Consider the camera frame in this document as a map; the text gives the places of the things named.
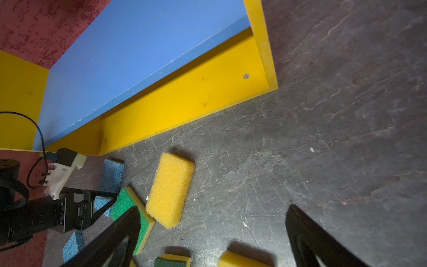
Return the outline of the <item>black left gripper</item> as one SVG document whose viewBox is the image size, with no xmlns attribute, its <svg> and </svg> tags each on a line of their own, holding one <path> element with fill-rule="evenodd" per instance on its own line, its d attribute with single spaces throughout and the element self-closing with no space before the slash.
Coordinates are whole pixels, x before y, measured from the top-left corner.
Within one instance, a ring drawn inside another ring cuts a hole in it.
<svg viewBox="0 0 427 267">
<path fill-rule="evenodd" d="M 115 192 L 63 188 L 60 198 L 47 196 L 1 212 L 1 246 L 18 247 L 40 232 L 60 233 L 91 227 L 117 199 Z"/>
</svg>

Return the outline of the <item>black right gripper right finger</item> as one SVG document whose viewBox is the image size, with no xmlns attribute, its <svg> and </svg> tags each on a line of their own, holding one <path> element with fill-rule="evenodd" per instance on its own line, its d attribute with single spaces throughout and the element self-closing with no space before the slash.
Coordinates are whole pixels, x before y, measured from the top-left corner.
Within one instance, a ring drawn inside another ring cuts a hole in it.
<svg viewBox="0 0 427 267">
<path fill-rule="evenodd" d="M 366 266 L 295 204 L 289 206 L 285 225 L 296 266 L 318 267 L 318 259 L 327 267 Z"/>
</svg>

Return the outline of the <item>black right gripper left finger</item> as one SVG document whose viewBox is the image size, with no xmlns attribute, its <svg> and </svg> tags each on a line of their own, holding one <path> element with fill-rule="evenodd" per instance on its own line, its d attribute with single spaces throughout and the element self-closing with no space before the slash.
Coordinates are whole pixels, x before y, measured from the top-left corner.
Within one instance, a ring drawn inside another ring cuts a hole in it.
<svg viewBox="0 0 427 267">
<path fill-rule="evenodd" d="M 64 267 L 129 267 L 137 239 L 129 226 L 132 210 L 114 221 Z"/>
</svg>

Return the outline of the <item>yellow foam sponge front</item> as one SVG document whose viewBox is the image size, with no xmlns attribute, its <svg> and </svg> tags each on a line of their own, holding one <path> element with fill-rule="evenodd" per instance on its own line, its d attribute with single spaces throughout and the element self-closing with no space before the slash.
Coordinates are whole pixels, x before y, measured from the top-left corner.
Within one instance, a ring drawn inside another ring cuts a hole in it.
<svg viewBox="0 0 427 267">
<path fill-rule="evenodd" d="M 218 260 L 218 267 L 270 267 L 257 260 L 250 259 L 232 251 L 226 250 Z"/>
</svg>

